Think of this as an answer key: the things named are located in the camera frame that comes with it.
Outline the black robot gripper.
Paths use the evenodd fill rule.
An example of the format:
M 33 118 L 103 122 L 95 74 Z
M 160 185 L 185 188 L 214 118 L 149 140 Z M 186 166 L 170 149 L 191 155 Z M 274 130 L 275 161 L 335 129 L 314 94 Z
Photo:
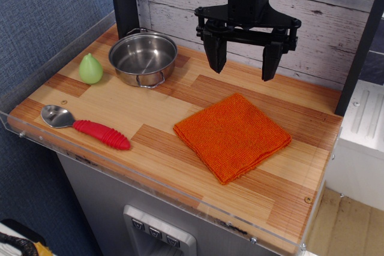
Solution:
M 203 41 L 209 66 L 221 73 L 227 43 L 262 46 L 262 80 L 275 76 L 283 52 L 296 50 L 301 21 L 273 9 L 269 0 L 227 0 L 225 5 L 198 7 L 197 36 Z

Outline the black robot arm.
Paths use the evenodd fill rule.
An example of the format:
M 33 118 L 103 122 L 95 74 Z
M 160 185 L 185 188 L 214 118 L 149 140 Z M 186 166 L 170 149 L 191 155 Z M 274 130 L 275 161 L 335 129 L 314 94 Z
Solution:
M 198 7 L 197 36 L 210 67 L 220 73 L 227 61 L 227 43 L 263 47 L 262 80 L 275 76 L 283 54 L 297 46 L 301 21 L 276 11 L 269 0 L 228 0 L 226 5 Z

